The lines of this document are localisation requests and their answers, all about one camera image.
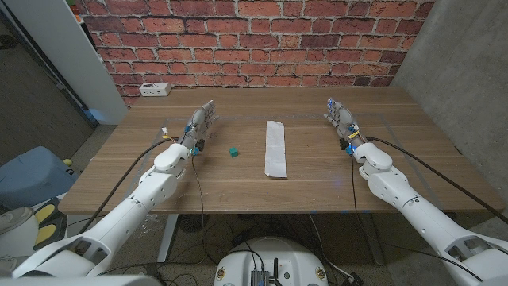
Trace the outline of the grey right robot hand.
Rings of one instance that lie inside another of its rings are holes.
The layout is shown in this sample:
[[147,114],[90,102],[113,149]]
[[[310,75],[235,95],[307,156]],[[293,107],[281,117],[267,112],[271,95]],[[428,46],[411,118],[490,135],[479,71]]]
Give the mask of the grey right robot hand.
[[330,98],[327,102],[328,113],[324,117],[337,131],[342,150],[352,155],[356,149],[367,142],[360,132],[356,119],[341,102]]

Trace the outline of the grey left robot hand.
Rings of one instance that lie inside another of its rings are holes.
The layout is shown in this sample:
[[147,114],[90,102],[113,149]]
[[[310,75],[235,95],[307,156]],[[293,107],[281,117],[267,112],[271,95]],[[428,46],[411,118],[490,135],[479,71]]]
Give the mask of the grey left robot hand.
[[187,121],[183,135],[177,142],[191,150],[193,154],[204,149],[208,129],[217,120],[215,102],[210,100],[198,108]]

